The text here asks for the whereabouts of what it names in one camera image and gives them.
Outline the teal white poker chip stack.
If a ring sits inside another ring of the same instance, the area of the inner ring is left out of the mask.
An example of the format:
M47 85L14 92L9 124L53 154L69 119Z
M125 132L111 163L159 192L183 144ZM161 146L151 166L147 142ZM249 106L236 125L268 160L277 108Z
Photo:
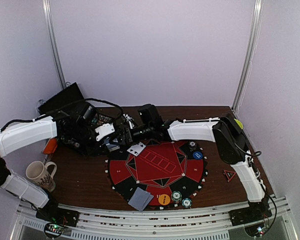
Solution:
M181 204L184 208L190 208L192 206L192 200L186 197L181 201Z

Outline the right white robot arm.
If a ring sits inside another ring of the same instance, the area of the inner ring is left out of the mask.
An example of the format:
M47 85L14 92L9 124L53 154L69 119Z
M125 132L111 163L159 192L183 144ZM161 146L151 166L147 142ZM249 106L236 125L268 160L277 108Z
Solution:
M227 113L224 116L202 120L166 120L164 121L153 104L139 108L139 116L143 122L136 126L131 118L120 115L120 123L116 127L119 142L131 145L148 138L163 141L197 140L216 144L219 158L230 165L241 181L248 199L246 216L249 220L258 220L269 210L271 201L254 158L261 152L251 153L248 140L238 120Z

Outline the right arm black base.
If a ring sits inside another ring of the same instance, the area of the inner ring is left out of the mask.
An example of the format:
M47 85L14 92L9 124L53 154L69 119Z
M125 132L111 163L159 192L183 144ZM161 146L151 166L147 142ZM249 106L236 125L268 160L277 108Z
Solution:
M248 202L248 207L231 210L229 218L233 226L244 225L271 217L273 214L268 204L262 202Z

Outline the grey playing card deck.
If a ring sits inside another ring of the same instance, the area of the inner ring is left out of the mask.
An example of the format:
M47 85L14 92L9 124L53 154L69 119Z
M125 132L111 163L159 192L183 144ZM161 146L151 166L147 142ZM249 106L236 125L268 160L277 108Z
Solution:
M120 146L118 145L118 143L117 142L110 143L110 139L109 138L107 138L104 141L104 143L105 143L105 146L106 146L106 148L108 149L109 152L113 152L113 151L116 151L116 150L120 149Z

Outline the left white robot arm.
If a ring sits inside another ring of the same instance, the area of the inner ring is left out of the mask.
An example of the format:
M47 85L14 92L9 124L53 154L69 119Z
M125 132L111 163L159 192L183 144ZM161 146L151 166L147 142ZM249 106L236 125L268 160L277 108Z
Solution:
M50 190L34 183L24 173L8 168L5 157L17 158L23 167L39 156L39 147L46 147L55 139L83 155L98 155L106 150L104 140L115 133L115 123L124 114L123 109L112 103L119 113L108 122L100 123L98 109L91 104L93 98L68 103L33 119L13 119L0 128L0 189L27 201L51 222L62 218L62 211L52 203Z

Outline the black white poker chip stack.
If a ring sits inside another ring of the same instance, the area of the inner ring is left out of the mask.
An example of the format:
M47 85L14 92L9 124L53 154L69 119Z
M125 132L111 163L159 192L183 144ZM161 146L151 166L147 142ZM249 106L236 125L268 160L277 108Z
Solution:
M196 143L195 141L190 141L190 142L188 143L188 145L189 145L189 148L190 148L191 150L194 150L194 149L197 148L197 143Z

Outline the red black triangular token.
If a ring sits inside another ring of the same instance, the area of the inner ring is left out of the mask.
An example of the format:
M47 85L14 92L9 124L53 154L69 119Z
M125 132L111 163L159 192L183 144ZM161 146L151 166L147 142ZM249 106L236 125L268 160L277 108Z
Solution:
M228 183L229 183L229 182L234 178L234 176L236 175L236 172L235 172L235 171L223 170L222 172L223 172L223 174L225 175L225 177L226 177Z

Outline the four of clubs card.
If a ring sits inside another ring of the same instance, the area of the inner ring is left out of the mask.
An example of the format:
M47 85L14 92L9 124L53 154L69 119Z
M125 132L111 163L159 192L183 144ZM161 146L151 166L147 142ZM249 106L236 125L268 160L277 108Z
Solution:
M126 151L135 156L138 157L140 153L146 148L146 145L142 142L139 142L137 144L132 145L130 148L128 148Z

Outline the green white poker chip stack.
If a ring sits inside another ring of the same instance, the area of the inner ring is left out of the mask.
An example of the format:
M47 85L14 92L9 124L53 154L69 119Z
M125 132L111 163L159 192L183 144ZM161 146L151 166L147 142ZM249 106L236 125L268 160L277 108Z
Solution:
M179 203L182 200L182 193L180 191L173 191L171 193L171 200L174 203Z

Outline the blue small blind button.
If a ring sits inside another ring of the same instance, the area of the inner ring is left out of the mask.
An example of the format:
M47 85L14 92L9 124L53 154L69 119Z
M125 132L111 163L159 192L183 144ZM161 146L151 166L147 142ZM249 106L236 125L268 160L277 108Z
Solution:
M203 154L200 151L194 151L192 153L192 156L196 160L201 160L204 157Z

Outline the black poker chip case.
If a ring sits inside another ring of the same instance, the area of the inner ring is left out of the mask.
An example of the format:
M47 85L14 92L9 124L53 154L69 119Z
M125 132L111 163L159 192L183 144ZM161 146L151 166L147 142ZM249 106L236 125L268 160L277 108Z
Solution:
M40 114L51 113L57 123L58 141L84 156L105 155L105 143L97 141L96 128L110 123L111 117L100 114L96 107L84 100L77 83L73 83L51 97L39 108Z

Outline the orange big blind button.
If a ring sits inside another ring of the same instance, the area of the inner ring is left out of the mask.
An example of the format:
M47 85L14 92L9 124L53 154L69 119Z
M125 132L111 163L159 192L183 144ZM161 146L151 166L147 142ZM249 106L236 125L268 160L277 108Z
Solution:
M171 197L168 194L160 194L157 200L161 206L167 206L171 202Z

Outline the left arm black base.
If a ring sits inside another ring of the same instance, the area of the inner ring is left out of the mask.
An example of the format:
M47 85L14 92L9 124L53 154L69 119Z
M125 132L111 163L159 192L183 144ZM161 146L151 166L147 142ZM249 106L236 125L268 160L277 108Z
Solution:
M32 206L32 209L36 211L36 218L66 227L76 227L80 216L78 211L60 207L38 208Z

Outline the dealt blue-backed card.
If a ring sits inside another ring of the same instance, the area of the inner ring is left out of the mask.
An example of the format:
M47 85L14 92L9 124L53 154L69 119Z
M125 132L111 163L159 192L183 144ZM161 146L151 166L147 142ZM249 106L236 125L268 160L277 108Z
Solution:
M138 211L143 211L153 198L154 198L154 196L152 194L137 195L133 199L132 206Z
M128 204L133 208L135 208L136 210L142 211L144 209L144 205L147 197L148 197L147 193L143 189L138 187L135 190L132 197L130 198L130 200L128 201Z

